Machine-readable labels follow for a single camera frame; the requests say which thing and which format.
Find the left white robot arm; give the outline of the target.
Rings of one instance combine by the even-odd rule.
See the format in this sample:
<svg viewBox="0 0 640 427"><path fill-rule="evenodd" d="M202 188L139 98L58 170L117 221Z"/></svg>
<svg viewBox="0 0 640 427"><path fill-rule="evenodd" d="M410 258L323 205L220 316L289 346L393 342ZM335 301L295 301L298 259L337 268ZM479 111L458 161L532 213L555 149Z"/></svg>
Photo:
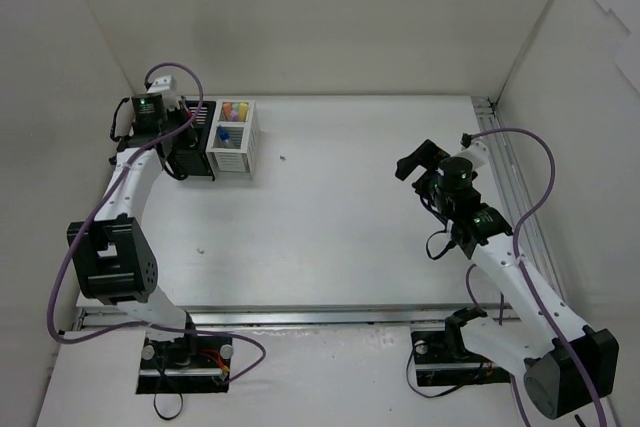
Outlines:
<svg viewBox="0 0 640 427"><path fill-rule="evenodd" d="M175 365L191 365L200 342L186 332L190 317L158 286L158 262L139 218L151 187L163 171L176 140L197 137L182 96L149 92L131 98L131 131L118 141L114 171L90 224L67 229L76 277L87 299L113 306L142 323L148 339L165 342L164 355Z"/></svg>

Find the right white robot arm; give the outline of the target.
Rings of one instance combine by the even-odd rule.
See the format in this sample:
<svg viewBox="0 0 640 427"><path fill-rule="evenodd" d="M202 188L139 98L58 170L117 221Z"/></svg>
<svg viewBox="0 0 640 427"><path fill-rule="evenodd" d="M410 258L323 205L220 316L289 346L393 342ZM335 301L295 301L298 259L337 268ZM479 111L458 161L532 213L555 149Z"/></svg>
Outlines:
<svg viewBox="0 0 640 427"><path fill-rule="evenodd" d="M455 359L480 356L520 379L548 419L587 404L598 405L614 387L619 344L607 330L594 330L570 309L521 252L515 231L503 215L481 199L473 186L488 161L487 147L466 138L450 155L425 140L396 163L395 176L413 183L423 206L442 224L449 248L494 282L526 329L520 338L477 307L460 309L445 320L442 345Z"/></svg>

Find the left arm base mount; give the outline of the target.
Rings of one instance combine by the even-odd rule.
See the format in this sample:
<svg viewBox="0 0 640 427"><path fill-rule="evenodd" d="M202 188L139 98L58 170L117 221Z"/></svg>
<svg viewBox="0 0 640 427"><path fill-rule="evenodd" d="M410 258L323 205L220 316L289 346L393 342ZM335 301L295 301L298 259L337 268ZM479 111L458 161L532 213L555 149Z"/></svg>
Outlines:
<svg viewBox="0 0 640 427"><path fill-rule="evenodd" d="M226 393L233 354L233 340L228 335L157 340L147 334L136 394Z"/></svg>

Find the yellow highlighter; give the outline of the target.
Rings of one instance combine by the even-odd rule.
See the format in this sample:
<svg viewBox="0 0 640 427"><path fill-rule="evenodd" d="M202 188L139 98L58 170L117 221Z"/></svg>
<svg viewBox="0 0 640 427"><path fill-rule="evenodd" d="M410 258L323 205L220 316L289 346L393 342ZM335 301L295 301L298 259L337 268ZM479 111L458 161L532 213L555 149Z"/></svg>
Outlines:
<svg viewBox="0 0 640 427"><path fill-rule="evenodd" d="M234 111L237 113L237 121L245 122L249 112L249 104L246 102L234 103Z"/></svg>

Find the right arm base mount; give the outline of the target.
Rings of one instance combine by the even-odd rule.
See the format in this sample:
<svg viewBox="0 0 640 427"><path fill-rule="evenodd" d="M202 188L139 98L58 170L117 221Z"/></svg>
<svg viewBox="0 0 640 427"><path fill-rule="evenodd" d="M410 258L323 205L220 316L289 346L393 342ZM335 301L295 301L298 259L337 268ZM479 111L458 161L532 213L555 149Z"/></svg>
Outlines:
<svg viewBox="0 0 640 427"><path fill-rule="evenodd" d="M405 380L423 397L435 399L468 386L510 383L510 375L489 359L473 353L455 354L443 322L413 323L410 346Z"/></svg>

